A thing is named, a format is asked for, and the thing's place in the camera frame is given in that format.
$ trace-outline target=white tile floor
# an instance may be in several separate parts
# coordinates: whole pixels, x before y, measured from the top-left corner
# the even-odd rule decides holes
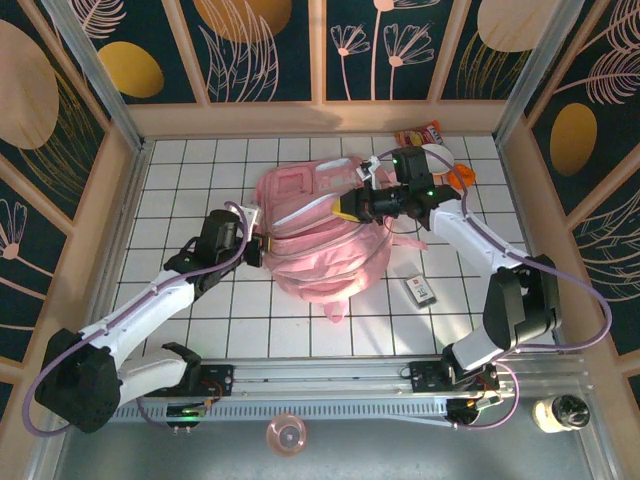
[[[523,236],[493,140],[445,137],[456,162],[476,172],[469,206],[499,235],[521,248]],[[121,280],[118,307],[141,291],[162,264],[202,227],[210,210],[226,200],[249,203],[252,188],[282,162],[368,157],[395,148],[391,135],[343,138],[172,140],[156,143]],[[391,169],[390,162],[383,162]],[[407,218],[396,231],[415,230]],[[241,266],[192,307],[178,312],[134,355],[168,341],[204,358],[292,358],[439,353],[482,321],[488,280],[442,239],[421,230],[429,244],[420,252],[394,247],[386,278],[351,299],[339,324],[322,309],[289,297],[265,270]],[[424,274],[438,302],[419,311],[402,279]],[[545,341],[552,341],[550,336]]]

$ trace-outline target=flower illustration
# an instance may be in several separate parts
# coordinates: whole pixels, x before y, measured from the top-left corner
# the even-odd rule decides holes
[[[427,48],[431,43],[429,27],[407,25],[398,36],[398,24],[384,27],[384,45],[391,65],[391,80],[389,82],[389,99],[393,100],[393,80],[397,67],[415,65],[433,60],[433,48]]]
[[[392,10],[408,10],[410,8],[432,7],[440,0],[373,0],[376,7],[376,23],[373,29],[373,48],[371,50],[371,100],[376,99],[376,53],[378,51],[378,32],[380,31],[380,17],[382,12]]]
[[[0,255],[2,258],[13,260],[18,256],[20,240],[26,225],[27,207],[16,202],[13,204],[12,213],[9,202],[0,198]]]
[[[333,44],[338,50],[338,55],[340,55],[342,81],[344,82],[344,90],[347,94],[347,100],[351,100],[351,92],[349,92],[349,84],[347,83],[347,71],[344,66],[344,57],[368,52],[371,49],[371,44],[369,42],[365,42],[367,35],[362,30],[362,25],[358,25],[357,27],[348,25],[344,27],[344,30],[340,25],[331,27],[331,38],[333,39]]]

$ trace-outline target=pink backpack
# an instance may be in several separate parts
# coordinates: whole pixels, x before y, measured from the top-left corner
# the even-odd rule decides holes
[[[323,305],[333,322],[344,318],[349,297],[380,280],[393,244],[426,249],[384,225],[349,222],[331,212],[343,193],[362,186],[357,157],[292,163],[263,176],[255,191],[262,209],[260,230],[270,237],[264,265],[285,292]],[[392,179],[376,170],[381,186]]]

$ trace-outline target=backpack strap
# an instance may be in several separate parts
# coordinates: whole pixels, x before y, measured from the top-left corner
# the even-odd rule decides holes
[[[393,244],[402,247],[417,248],[418,250],[428,250],[427,244],[408,235],[393,235]]]
[[[349,312],[349,299],[338,300],[337,302],[325,303],[322,305],[324,314],[333,323],[340,322]]]

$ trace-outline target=small card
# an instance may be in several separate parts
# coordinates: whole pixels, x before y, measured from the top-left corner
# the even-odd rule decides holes
[[[426,308],[438,301],[424,276],[416,275],[415,277],[408,278],[404,283],[409,291],[409,296],[418,308]]]

